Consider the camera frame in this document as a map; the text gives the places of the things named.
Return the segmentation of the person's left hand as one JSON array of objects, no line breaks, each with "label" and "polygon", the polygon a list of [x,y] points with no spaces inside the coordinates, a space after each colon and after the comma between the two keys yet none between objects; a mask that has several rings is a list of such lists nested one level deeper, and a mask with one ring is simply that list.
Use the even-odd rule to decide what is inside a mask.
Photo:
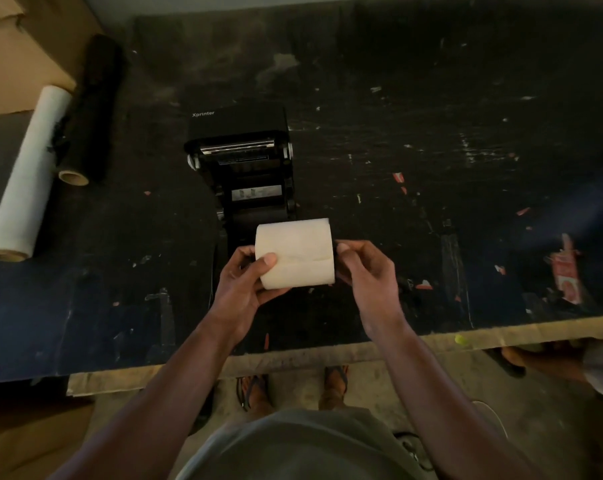
[{"label": "person's left hand", "polygon": [[242,246],[234,251],[221,271],[209,312],[213,321],[225,330],[232,346],[245,338],[261,305],[289,291],[288,288],[266,289],[261,279],[252,282],[253,257],[254,246]]}]

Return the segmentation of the person's right hand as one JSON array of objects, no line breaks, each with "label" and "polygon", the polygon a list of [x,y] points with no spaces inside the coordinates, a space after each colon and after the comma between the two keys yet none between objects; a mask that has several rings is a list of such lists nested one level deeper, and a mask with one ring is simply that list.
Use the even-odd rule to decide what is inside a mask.
[{"label": "person's right hand", "polygon": [[352,290],[367,336],[375,344],[383,344],[407,328],[394,263],[370,241],[338,242],[366,243],[364,255],[368,275]]}]

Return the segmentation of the white label paper roll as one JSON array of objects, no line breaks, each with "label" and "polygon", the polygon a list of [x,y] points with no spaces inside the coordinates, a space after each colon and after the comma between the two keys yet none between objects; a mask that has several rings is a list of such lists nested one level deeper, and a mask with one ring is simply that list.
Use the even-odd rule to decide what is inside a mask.
[{"label": "white label paper roll", "polygon": [[274,253],[276,264],[260,280],[265,290],[333,285],[333,239],[328,218],[258,225],[255,257]]}]

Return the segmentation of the person's right forearm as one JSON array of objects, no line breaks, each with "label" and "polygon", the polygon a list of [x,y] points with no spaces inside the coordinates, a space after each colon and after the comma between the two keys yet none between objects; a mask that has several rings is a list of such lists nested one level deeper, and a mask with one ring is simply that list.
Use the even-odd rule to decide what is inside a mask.
[{"label": "person's right forearm", "polygon": [[410,422],[446,480],[546,480],[485,420],[402,314],[361,315]]}]

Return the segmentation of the person's left forearm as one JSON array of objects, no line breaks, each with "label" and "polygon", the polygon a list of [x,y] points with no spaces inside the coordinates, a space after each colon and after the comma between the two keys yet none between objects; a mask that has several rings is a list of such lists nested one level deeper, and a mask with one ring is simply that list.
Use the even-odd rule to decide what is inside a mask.
[{"label": "person's left forearm", "polygon": [[207,314],[146,388],[49,480],[166,480],[254,315]]}]

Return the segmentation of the black label printer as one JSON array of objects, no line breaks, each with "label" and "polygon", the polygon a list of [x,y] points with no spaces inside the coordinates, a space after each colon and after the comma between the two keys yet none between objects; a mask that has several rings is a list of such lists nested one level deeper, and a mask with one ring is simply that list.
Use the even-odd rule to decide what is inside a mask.
[{"label": "black label printer", "polygon": [[194,110],[184,151],[216,198],[227,255],[254,244],[259,225],[296,220],[294,154],[282,104]]}]

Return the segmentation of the person's right sandal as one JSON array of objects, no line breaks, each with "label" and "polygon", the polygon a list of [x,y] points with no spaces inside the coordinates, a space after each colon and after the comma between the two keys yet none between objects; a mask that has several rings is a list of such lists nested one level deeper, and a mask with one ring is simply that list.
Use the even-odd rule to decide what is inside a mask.
[{"label": "person's right sandal", "polygon": [[345,408],[345,395],[348,390],[348,365],[336,365],[324,368],[324,387],[318,403],[320,411]]}]

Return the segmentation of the person's sandal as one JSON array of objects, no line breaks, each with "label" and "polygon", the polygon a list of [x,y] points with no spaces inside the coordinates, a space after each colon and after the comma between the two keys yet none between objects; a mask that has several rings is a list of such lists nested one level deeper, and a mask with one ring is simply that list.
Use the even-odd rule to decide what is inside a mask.
[{"label": "person's sandal", "polygon": [[324,368],[324,387],[318,403],[320,411],[345,408],[345,395],[348,390],[348,365],[336,365]]},{"label": "person's sandal", "polygon": [[236,379],[235,394],[244,411],[259,419],[275,411],[269,393],[269,375],[257,374]]}]

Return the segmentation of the person's left sandal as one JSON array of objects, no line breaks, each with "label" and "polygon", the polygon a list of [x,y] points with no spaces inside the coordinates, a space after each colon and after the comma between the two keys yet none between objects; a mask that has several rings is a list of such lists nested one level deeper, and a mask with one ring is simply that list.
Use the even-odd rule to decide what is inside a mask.
[{"label": "person's left sandal", "polygon": [[269,375],[257,374],[236,379],[235,394],[244,411],[259,419],[275,411],[269,393]]}]

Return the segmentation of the person's grey shirt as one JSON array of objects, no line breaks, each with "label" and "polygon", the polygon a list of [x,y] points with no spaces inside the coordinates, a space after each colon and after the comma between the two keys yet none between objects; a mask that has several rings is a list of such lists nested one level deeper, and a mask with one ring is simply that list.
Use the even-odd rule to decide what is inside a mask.
[{"label": "person's grey shirt", "polygon": [[423,470],[369,410],[288,409],[228,423],[175,480],[425,480]]}]

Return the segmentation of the red torn label scrap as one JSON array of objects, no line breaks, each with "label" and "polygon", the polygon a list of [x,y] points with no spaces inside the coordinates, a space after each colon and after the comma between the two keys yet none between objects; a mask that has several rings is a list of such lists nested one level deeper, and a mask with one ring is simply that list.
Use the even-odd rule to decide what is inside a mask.
[{"label": "red torn label scrap", "polygon": [[583,304],[577,263],[579,254],[570,235],[562,233],[562,248],[549,256],[557,290],[562,294],[564,300],[576,306]]}]

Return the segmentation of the black stretch film roll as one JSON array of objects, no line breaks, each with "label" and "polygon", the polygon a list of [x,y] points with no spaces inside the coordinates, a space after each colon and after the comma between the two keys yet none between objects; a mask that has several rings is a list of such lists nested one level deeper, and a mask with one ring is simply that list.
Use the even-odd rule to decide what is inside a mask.
[{"label": "black stretch film roll", "polygon": [[77,88],[52,136],[57,177],[62,182],[86,186],[104,178],[124,69],[123,49],[114,39],[96,34],[89,40]]}]

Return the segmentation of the white stretch film roll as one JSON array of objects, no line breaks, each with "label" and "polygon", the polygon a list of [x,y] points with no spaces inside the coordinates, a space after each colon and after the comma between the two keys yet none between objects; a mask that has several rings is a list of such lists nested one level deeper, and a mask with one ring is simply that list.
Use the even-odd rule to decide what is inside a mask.
[{"label": "white stretch film roll", "polygon": [[56,86],[41,90],[0,202],[0,261],[34,254],[55,177],[52,137],[71,99]]}]

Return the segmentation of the brown cardboard sheet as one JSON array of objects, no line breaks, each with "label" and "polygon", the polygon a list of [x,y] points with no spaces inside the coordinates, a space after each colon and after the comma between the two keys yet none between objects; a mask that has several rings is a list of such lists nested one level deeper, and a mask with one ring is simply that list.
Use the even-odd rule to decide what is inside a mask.
[{"label": "brown cardboard sheet", "polygon": [[0,480],[45,480],[82,445],[89,399],[0,398]]}]

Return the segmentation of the brown cardboard box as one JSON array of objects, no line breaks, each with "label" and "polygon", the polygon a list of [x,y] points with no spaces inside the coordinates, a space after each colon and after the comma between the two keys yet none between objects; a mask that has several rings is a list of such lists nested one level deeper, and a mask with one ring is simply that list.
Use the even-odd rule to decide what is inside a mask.
[{"label": "brown cardboard box", "polygon": [[72,93],[102,32],[84,0],[0,0],[0,114],[33,110],[46,86]]}]

